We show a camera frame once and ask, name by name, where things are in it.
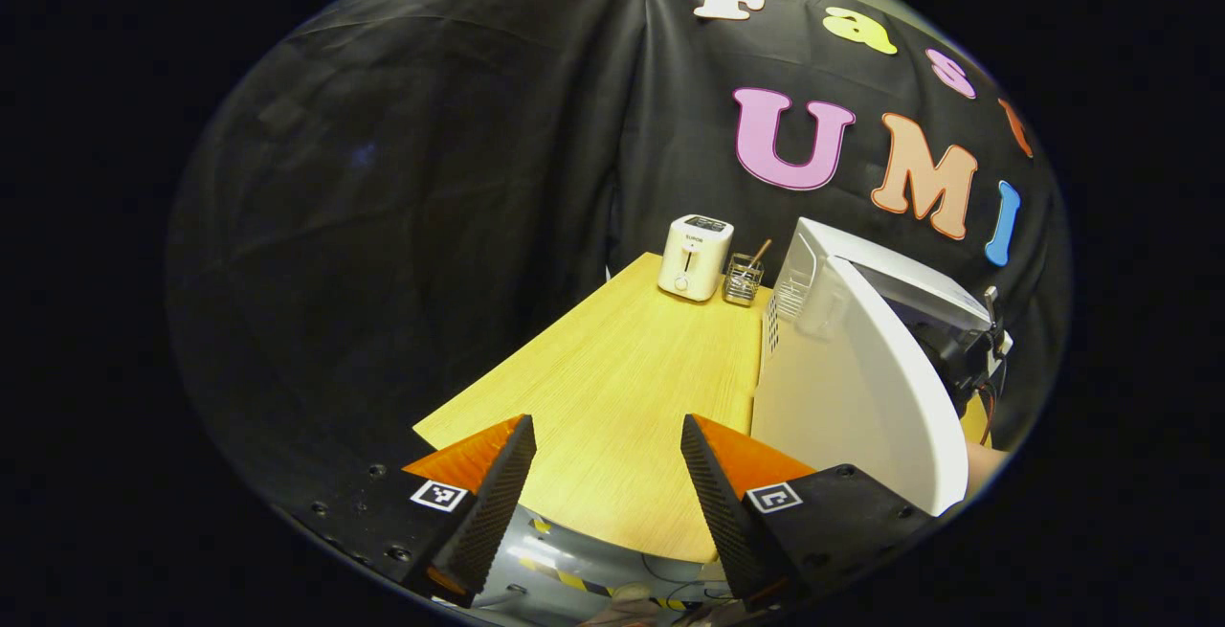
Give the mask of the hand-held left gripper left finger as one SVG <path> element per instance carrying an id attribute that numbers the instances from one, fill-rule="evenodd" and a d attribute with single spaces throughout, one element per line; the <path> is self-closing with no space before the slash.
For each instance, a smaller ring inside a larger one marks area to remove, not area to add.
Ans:
<path id="1" fill-rule="evenodd" d="M 372 464 L 287 514 L 363 569 L 470 607 L 514 516 L 537 453 L 530 414 L 516 414 L 403 467 Z"/>

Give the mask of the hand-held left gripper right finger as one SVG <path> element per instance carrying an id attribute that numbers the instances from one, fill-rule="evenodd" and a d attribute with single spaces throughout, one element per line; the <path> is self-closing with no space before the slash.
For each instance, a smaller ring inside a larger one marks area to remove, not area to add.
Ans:
<path id="1" fill-rule="evenodd" d="M 813 469 L 699 414 L 684 418 L 679 451 L 726 584 L 748 609 L 842 591 L 935 527 L 861 467 Z"/>

